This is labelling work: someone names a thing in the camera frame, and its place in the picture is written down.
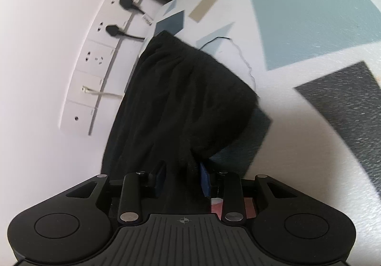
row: black fabric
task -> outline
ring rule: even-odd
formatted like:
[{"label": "black fabric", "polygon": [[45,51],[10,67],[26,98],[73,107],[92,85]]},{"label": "black fabric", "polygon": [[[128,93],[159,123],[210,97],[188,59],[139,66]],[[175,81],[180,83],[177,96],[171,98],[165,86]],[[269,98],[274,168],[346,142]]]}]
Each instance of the black fabric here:
[{"label": "black fabric", "polygon": [[105,149],[112,180],[166,163],[153,213],[207,213],[198,159],[236,139],[257,106],[256,94],[225,66],[166,31],[140,56]]}]

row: white cable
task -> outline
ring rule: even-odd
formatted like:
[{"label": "white cable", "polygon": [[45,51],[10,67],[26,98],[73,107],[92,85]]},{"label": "white cable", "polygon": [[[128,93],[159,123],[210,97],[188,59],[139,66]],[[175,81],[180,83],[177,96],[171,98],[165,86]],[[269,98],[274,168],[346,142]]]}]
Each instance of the white cable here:
[{"label": "white cable", "polygon": [[115,93],[107,93],[107,92],[98,92],[93,89],[88,88],[87,86],[82,86],[82,91],[85,92],[86,94],[91,94],[91,95],[101,95],[101,96],[110,96],[110,97],[117,97],[117,98],[123,98],[123,95],[115,94]]}]

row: electrical socket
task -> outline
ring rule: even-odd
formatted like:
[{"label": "electrical socket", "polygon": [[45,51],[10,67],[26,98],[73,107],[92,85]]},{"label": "electrical socket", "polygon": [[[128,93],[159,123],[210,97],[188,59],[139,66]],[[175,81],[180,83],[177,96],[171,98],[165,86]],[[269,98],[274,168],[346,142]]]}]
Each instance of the electrical socket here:
[{"label": "electrical socket", "polygon": [[94,111],[95,108],[66,101],[60,121],[60,129],[65,133],[74,135],[89,135]]},{"label": "electrical socket", "polygon": [[79,54],[76,70],[104,78],[111,63],[115,49],[86,40]]},{"label": "electrical socket", "polygon": [[76,102],[78,104],[95,107],[98,100],[98,95],[85,93],[83,87],[100,91],[103,84],[103,78],[75,70],[70,81],[69,89],[67,91],[66,100]]},{"label": "electrical socket", "polygon": [[105,28],[108,25],[116,24],[124,30],[131,14],[120,6],[119,0],[104,0],[90,27],[87,39],[115,49],[120,37],[111,37]]}]

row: beige stripe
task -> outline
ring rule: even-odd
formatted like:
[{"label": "beige stripe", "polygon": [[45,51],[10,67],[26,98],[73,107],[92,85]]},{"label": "beige stripe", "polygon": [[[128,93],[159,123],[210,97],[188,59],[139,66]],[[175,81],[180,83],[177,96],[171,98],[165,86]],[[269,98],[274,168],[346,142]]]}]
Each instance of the beige stripe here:
[{"label": "beige stripe", "polygon": [[210,10],[217,0],[202,0],[195,9],[189,14],[189,17],[196,22],[200,22],[205,14]]}]

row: black cable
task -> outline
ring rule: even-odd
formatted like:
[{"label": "black cable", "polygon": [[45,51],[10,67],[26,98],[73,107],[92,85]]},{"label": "black cable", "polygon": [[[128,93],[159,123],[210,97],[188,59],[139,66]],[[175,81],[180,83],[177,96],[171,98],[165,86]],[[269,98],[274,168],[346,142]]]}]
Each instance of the black cable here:
[{"label": "black cable", "polygon": [[217,36],[217,37],[214,37],[211,41],[208,41],[207,43],[203,44],[199,50],[202,50],[206,45],[214,42],[216,39],[219,39],[219,38],[228,39],[228,40],[232,41],[232,39],[230,37]]},{"label": "black cable", "polygon": [[136,39],[136,40],[141,40],[141,41],[143,41],[145,39],[144,37],[138,37],[138,36],[126,34],[124,31],[122,31],[115,24],[106,26],[106,32],[112,37],[124,36],[124,37],[132,38],[132,39]]},{"label": "black cable", "polygon": [[256,82],[255,82],[255,79],[254,79],[253,75],[251,74],[253,72],[253,69],[251,68],[249,62],[243,57],[241,48],[237,44],[234,43],[232,38],[230,38],[230,37],[224,37],[224,36],[214,37],[212,40],[208,41],[207,43],[204,43],[199,50],[202,50],[206,45],[210,44],[211,42],[213,42],[213,41],[215,41],[217,39],[227,39],[227,40],[229,40],[232,43],[232,45],[235,46],[235,48],[238,50],[238,54],[239,54],[241,60],[245,63],[246,67],[249,70],[249,76],[250,76],[250,79],[253,82],[253,87],[254,87],[254,91],[255,91],[256,90]]},{"label": "black cable", "polygon": [[119,4],[122,6],[123,9],[125,10],[130,10],[130,9],[133,9],[133,10],[136,10],[142,14],[145,14],[145,12],[143,10],[141,10],[135,3],[133,0],[119,0]]}]

